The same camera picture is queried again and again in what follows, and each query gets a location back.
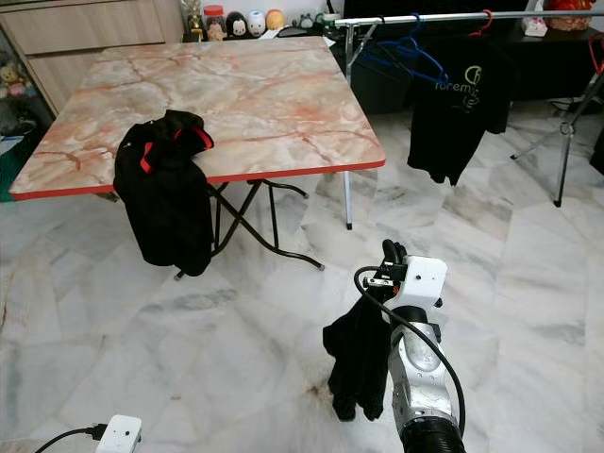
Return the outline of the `black shirt with green logo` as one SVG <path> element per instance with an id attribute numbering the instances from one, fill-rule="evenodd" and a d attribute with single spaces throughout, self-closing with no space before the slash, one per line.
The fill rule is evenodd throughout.
<path id="1" fill-rule="evenodd" d="M 501 134 L 517 86 L 517 66 L 484 38 L 454 36 L 427 44 L 450 77 L 444 85 L 411 83 L 407 164 L 437 184 L 456 186 L 487 132 Z"/>

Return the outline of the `white plush ball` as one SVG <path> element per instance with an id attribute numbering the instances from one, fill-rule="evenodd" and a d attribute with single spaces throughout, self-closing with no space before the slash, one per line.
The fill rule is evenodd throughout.
<path id="1" fill-rule="evenodd" d="M 246 14 L 247 33 L 254 39 L 258 39 L 266 33 L 266 14 L 258 9 Z"/>

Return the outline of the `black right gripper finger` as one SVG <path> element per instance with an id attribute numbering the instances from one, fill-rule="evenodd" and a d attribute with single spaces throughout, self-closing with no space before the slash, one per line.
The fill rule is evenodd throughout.
<path id="1" fill-rule="evenodd" d="M 359 389 L 363 367 L 363 338 L 359 332 L 359 301 L 349 312 L 324 328 L 324 349 L 335 358 L 327 380 L 332 393 L 332 409 L 338 419 L 349 422 L 357 418 Z"/>
<path id="2" fill-rule="evenodd" d="M 383 311 L 370 298 L 359 299 L 359 332 L 363 338 L 363 367 L 359 389 L 359 405 L 367 420 L 376 420 L 383 413 L 383 398 L 387 389 L 390 335 L 393 325 L 383 318 Z"/>

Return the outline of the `gold blue trophy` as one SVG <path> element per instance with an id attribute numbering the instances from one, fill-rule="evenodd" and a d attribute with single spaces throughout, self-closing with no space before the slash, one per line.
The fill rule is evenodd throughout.
<path id="1" fill-rule="evenodd" d="M 184 17 L 184 42 L 203 42 L 206 39 L 206 21 L 202 13 L 202 0 L 178 0 Z"/>

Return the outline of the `red lid glass jar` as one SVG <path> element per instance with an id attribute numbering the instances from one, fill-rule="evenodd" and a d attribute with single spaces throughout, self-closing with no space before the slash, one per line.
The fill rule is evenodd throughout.
<path id="1" fill-rule="evenodd" d="M 202 18 L 206 42 L 223 42 L 227 35 L 226 13 L 223 6 L 203 6 Z"/>

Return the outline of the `light wooden cabinet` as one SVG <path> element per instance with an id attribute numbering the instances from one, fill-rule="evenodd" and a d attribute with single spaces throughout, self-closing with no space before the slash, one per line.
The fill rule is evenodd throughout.
<path id="1" fill-rule="evenodd" d="M 178 0 L 1 0 L 6 38 L 57 115 L 110 47 L 181 42 Z"/>

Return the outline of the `black shirt with red trim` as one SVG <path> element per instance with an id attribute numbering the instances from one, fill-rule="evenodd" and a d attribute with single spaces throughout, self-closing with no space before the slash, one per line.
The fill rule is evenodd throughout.
<path id="1" fill-rule="evenodd" d="M 146 262 L 206 271 L 214 255 L 214 223 L 206 173 L 194 156 L 214 147 L 203 118 L 181 109 L 126 131 L 115 155 L 113 190 Z"/>

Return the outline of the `small yellow plush toy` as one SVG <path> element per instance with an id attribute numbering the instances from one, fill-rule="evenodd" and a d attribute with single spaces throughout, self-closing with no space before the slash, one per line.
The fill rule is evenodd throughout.
<path id="1" fill-rule="evenodd" d="M 6 63 L 0 66 L 0 98 L 25 99 L 34 94 L 33 86 L 26 81 L 18 66 Z"/>

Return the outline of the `silver metal clothes rack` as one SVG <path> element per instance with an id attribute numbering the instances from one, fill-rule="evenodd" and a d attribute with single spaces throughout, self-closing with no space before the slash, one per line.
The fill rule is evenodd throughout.
<path id="1" fill-rule="evenodd" d="M 523 19 L 526 17 L 543 17 L 543 18 L 561 18 L 561 17 L 604 17 L 604 11 L 592 11 L 591 9 L 582 9 L 581 11 L 502 11 L 493 12 L 495 19 Z M 329 22 L 329 27 L 343 27 L 344 33 L 344 76 L 346 82 L 351 82 L 351 76 L 346 74 L 346 57 L 348 52 L 354 49 L 361 42 L 363 34 L 368 30 L 368 26 L 374 25 L 378 21 L 378 17 L 374 18 L 350 18 L 350 19 L 333 19 Z M 410 23 L 411 15 L 409 16 L 390 16 L 387 18 L 387 25 L 405 25 Z M 471 21 L 471 19 L 484 19 L 480 12 L 467 13 L 448 13 L 448 14 L 422 14 L 423 22 L 449 22 L 449 21 Z M 571 143 L 574 141 L 575 133 L 577 133 L 577 124 L 579 117 L 583 116 L 587 109 L 587 103 L 595 96 L 599 95 L 604 90 L 604 74 L 597 75 L 595 82 L 590 83 L 582 95 L 579 109 L 575 109 L 569 120 L 564 120 L 556 130 L 557 134 L 562 137 L 562 162 L 560 173 L 558 174 L 558 185 L 555 198 L 552 199 L 555 207 L 562 206 L 562 199 L 565 194 L 566 177 L 568 176 L 569 156 L 571 151 Z"/>

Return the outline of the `marble pattern folding table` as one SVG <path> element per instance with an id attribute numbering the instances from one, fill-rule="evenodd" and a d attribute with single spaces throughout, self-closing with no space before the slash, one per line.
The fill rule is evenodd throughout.
<path id="1" fill-rule="evenodd" d="M 262 187 L 286 190 L 291 176 L 385 162 L 319 36 L 142 44 L 95 57 L 9 193 L 17 200 L 117 195 L 115 155 L 126 131 L 167 109 L 202 117 L 214 139 L 214 147 L 193 159 L 211 185 L 214 255 L 239 228 L 256 233 L 246 213 Z"/>

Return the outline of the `small white bottle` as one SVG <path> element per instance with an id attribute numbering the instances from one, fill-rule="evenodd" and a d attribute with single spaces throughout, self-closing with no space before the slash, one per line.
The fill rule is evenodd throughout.
<path id="1" fill-rule="evenodd" d="M 548 26 L 543 17 L 526 17 L 522 19 L 523 31 L 531 38 L 543 38 L 547 34 Z"/>

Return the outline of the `green floor mat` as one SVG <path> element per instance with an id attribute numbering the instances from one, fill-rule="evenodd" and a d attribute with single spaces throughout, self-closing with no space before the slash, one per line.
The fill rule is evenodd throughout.
<path id="1" fill-rule="evenodd" d="M 13 135 L 0 140 L 0 202 L 12 202 L 9 187 L 16 181 L 16 176 L 22 168 L 21 145 L 25 141 L 23 135 Z"/>

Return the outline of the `red plastic hanger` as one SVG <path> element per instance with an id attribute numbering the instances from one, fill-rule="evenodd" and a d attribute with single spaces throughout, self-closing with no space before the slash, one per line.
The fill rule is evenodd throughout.
<path id="1" fill-rule="evenodd" d="M 478 29 L 467 35 L 470 36 L 470 38 L 486 38 L 489 29 L 491 29 L 492 24 L 495 22 L 495 14 L 492 13 L 490 9 L 483 9 L 480 13 L 483 14 L 484 23 Z"/>
<path id="2" fill-rule="evenodd" d="M 597 75 L 604 74 L 604 33 L 588 38 L 588 56 Z"/>

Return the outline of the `blue plastic hanger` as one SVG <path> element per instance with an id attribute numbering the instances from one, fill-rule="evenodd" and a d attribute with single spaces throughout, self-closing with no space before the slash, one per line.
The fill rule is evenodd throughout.
<path id="1" fill-rule="evenodd" d="M 422 14 L 411 13 L 410 22 L 414 23 L 409 34 L 396 40 L 377 40 L 374 36 L 380 26 L 387 25 L 387 18 L 381 16 L 374 25 L 368 26 L 357 47 L 346 56 L 346 74 L 351 76 L 351 66 L 363 59 L 367 63 L 388 66 L 406 72 L 411 78 L 423 79 L 432 85 L 444 85 L 450 81 L 445 67 L 427 51 L 424 51 L 415 34 L 422 27 Z"/>

